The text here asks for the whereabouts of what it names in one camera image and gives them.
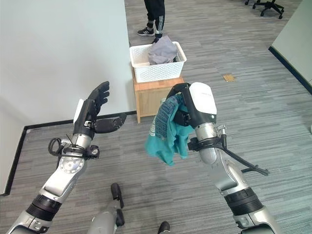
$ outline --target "black pants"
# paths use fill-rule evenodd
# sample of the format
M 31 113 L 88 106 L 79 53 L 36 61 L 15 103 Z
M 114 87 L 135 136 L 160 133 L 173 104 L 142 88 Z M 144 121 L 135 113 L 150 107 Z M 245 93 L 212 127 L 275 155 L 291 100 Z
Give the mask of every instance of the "black pants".
M 153 24 L 151 21 L 155 20 L 156 25 L 156 37 L 162 35 L 162 29 L 165 21 L 165 0 L 144 0 L 145 7 L 147 10 L 147 26 L 152 28 Z

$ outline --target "laundry basket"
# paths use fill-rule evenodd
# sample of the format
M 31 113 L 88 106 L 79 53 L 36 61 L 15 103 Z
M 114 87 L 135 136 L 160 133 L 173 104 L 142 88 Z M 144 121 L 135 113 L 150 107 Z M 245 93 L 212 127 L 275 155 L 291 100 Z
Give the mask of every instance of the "laundry basket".
M 173 41 L 173 44 L 177 48 L 176 62 L 158 65 L 150 65 L 148 62 L 148 52 L 152 48 L 151 44 L 130 47 L 131 64 L 138 83 L 173 79 L 180 76 L 186 57 L 180 44 L 176 41 Z

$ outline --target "wooden cabinet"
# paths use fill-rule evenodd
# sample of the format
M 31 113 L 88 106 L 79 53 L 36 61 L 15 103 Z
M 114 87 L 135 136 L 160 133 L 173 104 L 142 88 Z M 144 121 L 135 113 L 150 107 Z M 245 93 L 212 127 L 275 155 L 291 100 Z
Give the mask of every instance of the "wooden cabinet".
M 183 82 L 183 78 L 180 76 L 175 79 L 137 83 L 136 77 L 133 74 L 137 122 L 141 122 L 141 117 L 156 115 L 160 107 L 161 99 L 166 98 L 175 84 Z

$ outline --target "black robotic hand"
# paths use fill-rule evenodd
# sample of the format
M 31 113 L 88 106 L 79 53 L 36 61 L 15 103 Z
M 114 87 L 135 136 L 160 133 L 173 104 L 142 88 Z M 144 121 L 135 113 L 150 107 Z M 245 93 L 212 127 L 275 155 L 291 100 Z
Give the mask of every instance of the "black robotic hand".
M 101 106 L 107 103 L 107 97 L 109 96 L 109 82 L 103 82 L 97 88 L 95 88 L 89 95 L 88 99 L 95 102 L 97 114 L 101 110 Z
M 95 133 L 110 133 L 118 130 L 126 120 L 126 115 L 115 119 L 99 119 L 97 115 L 101 106 L 107 103 L 109 82 L 103 82 L 95 88 L 83 102 L 79 116 L 75 122 L 74 134 L 86 134 L 93 139 Z

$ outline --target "black baseboard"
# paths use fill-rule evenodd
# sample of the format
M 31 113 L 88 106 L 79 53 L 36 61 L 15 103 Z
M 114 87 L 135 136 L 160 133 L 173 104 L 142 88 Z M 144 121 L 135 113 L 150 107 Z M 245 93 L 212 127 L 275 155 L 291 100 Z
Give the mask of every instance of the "black baseboard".
M 136 111 L 129 111 L 129 112 L 123 112 L 122 114 L 126 114 L 129 116 L 129 115 L 135 115 L 136 113 L 137 113 Z M 118 117 L 118 116 L 120 116 L 120 114 L 121 113 L 98 116 L 97 119 Z M 20 153 L 21 153 L 21 149 L 23 147 L 23 143 L 24 143 L 24 140 L 26 137 L 27 130 L 28 129 L 34 129 L 34 128 L 42 128 L 42 127 L 61 125 L 61 124 L 68 124 L 68 123 L 72 123 L 72 122 L 73 122 L 73 119 L 70 119 L 70 120 L 64 120 L 64 121 L 28 125 L 28 126 L 24 127 L 23 132 L 21 134 L 21 137 L 19 139 L 18 147 L 17 147 L 16 152 L 15 152 L 15 156 L 14 156 L 14 160 L 13 160 L 12 167 L 10 170 L 9 178 L 8 178 L 7 183 L 6 183 L 5 191 L 3 194 L 0 194 L 1 196 L 10 195 L 14 176 L 15 176 L 15 172 L 16 172 L 16 168 L 17 168 L 18 163 L 19 163 Z
M 312 94 L 312 86 L 303 78 L 303 76 L 294 69 L 290 63 L 284 59 L 272 46 L 269 47 L 269 51 L 293 74 L 294 77 Z

